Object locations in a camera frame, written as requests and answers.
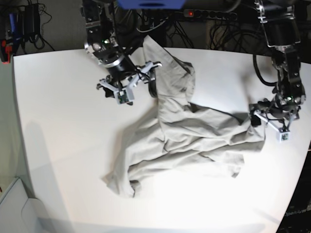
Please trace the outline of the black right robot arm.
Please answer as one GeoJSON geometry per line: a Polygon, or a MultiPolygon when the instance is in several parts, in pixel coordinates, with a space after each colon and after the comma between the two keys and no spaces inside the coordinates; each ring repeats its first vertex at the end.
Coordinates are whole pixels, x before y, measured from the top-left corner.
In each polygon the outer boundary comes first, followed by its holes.
{"type": "Polygon", "coordinates": [[[143,38],[135,38],[127,47],[122,47],[114,2],[84,0],[80,10],[86,21],[85,50],[108,72],[96,88],[102,89],[106,98],[114,98],[118,104],[131,105],[135,99],[133,89],[144,83],[148,85],[150,96],[157,98],[156,68],[162,64],[147,61],[136,66],[132,62],[129,56],[142,45],[143,38]]]}

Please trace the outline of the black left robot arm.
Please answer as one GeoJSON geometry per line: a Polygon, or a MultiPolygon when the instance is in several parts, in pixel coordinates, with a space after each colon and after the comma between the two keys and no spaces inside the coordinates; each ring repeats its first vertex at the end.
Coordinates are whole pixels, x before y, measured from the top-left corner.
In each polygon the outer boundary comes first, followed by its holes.
{"type": "Polygon", "coordinates": [[[253,127],[265,122],[279,136],[290,134],[290,125],[299,119],[306,92],[300,77],[301,62],[297,44],[301,42],[295,21],[293,0],[255,1],[258,19],[264,31],[267,47],[272,50],[272,65],[277,71],[277,81],[263,79],[253,55],[255,73],[262,84],[273,88],[274,98],[251,104],[250,117],[253,127]]]}

